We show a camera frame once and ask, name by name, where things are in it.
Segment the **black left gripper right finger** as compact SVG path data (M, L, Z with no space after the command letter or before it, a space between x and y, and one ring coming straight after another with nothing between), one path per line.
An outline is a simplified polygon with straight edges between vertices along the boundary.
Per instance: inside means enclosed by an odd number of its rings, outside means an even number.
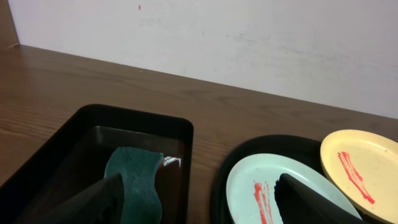
M284 223L365 224L286 173L276 181L274 197Z

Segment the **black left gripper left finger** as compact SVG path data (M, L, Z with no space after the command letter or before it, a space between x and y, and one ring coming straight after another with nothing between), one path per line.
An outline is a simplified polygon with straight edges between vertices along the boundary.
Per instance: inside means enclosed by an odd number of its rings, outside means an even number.
M120 224L124 205L121 174L105 177L52 209L38 224Z

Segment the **light green plate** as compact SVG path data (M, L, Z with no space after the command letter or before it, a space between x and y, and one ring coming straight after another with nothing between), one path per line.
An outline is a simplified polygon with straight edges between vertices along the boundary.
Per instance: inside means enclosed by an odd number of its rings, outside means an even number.
M233 223L285 223L274 196L276 182L284 173L361 217L343 193L309 166L277 154L255 154L241 159L228 175L226 198Z

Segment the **green scrubbing sponge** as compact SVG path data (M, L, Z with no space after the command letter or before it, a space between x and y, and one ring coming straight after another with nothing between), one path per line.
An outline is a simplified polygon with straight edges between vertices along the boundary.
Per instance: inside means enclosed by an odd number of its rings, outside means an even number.
M163 161L161 152L119 147L109 158L104 175L121 174L124 185L123 224L160 224L162 204L155 175Z

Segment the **yellow plate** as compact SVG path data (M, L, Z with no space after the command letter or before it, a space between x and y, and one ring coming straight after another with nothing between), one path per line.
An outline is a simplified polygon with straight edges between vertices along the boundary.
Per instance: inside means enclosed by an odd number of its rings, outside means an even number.
M397 142L367 131L329 134L320 146L323 171L364 214L397 223Z

